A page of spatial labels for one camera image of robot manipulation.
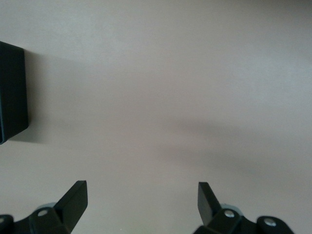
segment screw head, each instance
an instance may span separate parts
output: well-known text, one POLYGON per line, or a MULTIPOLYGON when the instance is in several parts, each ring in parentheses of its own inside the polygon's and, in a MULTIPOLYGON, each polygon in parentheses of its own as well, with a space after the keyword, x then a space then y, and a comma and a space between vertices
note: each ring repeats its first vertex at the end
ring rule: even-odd
POLYGON ((265 218, 264 222, 268 226, 271 226, 271 227, 275 227, 276 226, 276 222, 273 219, 271 219, 271 218, 265 218))
POLYGON ((226 210, 224 212, 224 214, 225 214, 226 217, 229 217, 229 218, 234 218, 235 217, 233 211, 230 211, 230 210, 226 210))
POLYGON ((48 213, 48 210, 42 210, 38 212, 38 216, 44 216, 48 213))

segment screw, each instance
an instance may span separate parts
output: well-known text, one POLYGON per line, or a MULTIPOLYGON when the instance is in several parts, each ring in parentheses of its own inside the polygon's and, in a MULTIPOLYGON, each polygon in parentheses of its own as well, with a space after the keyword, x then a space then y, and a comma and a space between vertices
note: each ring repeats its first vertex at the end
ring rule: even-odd
POLYGON ((271 227, 275 227, 276 226, 275 221, 273 219, 271 219, 271 218, 265 218, 264 222, 265 222, 266 225, 269 225, 271 227))
POLYGON ((42 210, 42 211, 39 211, 38 216, 44 216, 44 215, 46 215, 47 213, 48 213, 47 210, 42 210))
POLYGON ((230 211, 230 210, 226 210, 224 212, 224 214, 225 214, 226 217, 229 217, 229 218, 234 218, 235 217, 233 211, 230 211))

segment black metal part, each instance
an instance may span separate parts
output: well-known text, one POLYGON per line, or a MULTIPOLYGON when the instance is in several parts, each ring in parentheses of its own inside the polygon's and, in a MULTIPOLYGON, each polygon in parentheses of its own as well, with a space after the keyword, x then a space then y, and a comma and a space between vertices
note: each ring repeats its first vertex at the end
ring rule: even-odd
POLYGON ((24 50, 0 41, 0 144, 27 127, 24 50))
POLYGON ((276 217, 262 216, 253 223, 232 209, 222 209, 206 182, 198 184, 198 210, 204 225, 194 234, 294 234, 276 217))
POLYGON ((0 234, 70 234, 87 205, 87 182, 77 181, 54 207, 40 208, 18 222, 0 215, 0 234))

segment black box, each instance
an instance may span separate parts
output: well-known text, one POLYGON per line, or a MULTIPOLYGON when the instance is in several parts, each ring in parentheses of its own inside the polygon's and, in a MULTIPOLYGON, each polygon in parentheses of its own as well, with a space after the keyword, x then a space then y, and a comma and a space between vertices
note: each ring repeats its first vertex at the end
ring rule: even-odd
POLYGON ((24 50, 0 41, 0 144, 27 127, 24 50))

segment beige surface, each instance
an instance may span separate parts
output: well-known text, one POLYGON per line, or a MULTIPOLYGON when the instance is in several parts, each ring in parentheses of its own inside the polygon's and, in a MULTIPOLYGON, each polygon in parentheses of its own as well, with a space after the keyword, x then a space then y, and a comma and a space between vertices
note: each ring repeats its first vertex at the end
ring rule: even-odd
POLYGON ((0 1, 29 129, 0 146, 0 213, 88 182, 74 234, 191 234, 197 183, 252 221, 312 221, 309 1, 0 1))

